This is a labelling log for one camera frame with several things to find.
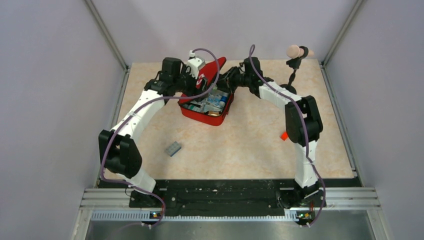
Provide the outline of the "blue cotton swab bag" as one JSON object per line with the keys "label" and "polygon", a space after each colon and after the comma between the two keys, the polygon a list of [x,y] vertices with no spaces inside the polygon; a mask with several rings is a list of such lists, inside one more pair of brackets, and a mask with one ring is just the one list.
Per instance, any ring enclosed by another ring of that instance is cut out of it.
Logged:
{"label": "blue cotton swab bag", "polygon": [[216,90],[209,93],[208,97],[204,98],[199,102],[201,106],[211,105],[217,108],[223,108],[229,98],[229,93]]}

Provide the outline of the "red black medicine kit bag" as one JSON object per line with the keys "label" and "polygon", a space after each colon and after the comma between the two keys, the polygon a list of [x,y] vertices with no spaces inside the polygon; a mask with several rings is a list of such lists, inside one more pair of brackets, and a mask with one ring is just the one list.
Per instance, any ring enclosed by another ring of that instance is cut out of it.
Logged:
{"label": "red black medicine kit bag", "polygon": [[[213,89],[209,92],[209,93],[213,93],[215,92],[217,89],[217,85],[215,85],[213,87]],[[234,93],[229,93],[229,97],[228,100],[225,104],[225,106],[223,108],[219,108],[219,107],[215,107],[212,105],[200,105],[200,101],[205,99],[206,97],[208,97],[209,93],[207,95],[205,95],[202,99],[200,100],[195,100],[195,99],[180,99],[178,100],[178,105],[180,107],[181,113],[190,119],[211,125],[211,126],[219,126],[224,122],[225,117],[227,116],[227,114],[229,113],[229,109],[230,106],[233,102],[234,99]],[[200,108],[202,108],[203,112],[196,112],[196,111],[192,111],[189,109],[186,109],[183,107],[183,105],[195,105],[198,106]],[[208,115],[208,111],[218,111],[221,112],[221,116],[215,117],[215,116],[210,116]]]}

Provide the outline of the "clear white cap bottle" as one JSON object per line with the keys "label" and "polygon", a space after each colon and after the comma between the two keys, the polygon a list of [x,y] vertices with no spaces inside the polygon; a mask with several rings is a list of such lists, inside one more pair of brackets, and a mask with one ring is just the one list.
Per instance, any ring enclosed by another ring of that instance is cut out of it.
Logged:
{"label": "clear white cap bottle", "polygon": [[198,107],[198,106],[193,105],[193,104],[184,104],[183,107],[185,109],[188,109],[188,110],[191,110],[191,111],[195,111],[195,112],[198,112],[198,113],[202,113],[203,112],[203,109],[201,107]]}

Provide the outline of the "amber medicine bottle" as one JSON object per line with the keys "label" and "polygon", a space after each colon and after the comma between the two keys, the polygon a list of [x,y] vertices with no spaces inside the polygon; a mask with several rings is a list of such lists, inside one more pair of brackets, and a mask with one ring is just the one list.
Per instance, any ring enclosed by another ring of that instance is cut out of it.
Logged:
{"label": "amber medicine bottle", "polygon": [[209,116],[212,116],[212,117],[219,117],[219,116],[221,116],[222,115],[222,113],[221,112],[219,112],[219,111],[208,111],[208,113],[207,113]]}

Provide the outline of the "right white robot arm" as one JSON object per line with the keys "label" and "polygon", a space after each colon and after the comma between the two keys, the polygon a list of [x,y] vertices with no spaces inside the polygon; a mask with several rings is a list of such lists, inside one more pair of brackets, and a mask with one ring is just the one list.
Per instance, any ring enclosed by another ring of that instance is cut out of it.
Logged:
{"label": "right white robot arm", "polygon": [[293,200],[299,206],[307,206],[314,198],[309,187],[320,178],[315,166],[316,149],[324,127],[316,99],[292,93],[265,77],[257,57],[246,58],[240,66],[231,67],[219,80],[231,91],[248,88],[259,99],[284,111],[285,132],[296,152],[294,180],[300,187],[293,192]]}

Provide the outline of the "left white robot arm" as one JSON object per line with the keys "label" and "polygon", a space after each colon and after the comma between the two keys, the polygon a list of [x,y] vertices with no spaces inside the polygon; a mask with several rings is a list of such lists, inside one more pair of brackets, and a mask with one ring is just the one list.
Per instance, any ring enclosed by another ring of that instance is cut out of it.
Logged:
{"label": "left white robot arm", "polygon": [[137,187],[142,193],[141,200],[149,207],[160,202],[161,194],[154,189],[156,181],[142,168],[137,142],[153,116],[171,97],[196,88],[199,72],[205,64],[203,58],[196,56],[189,57],[187,63],[166,57],[157,77],[146,83],[125,117],[98,136],[103,168],[122,177],[127,185]]}

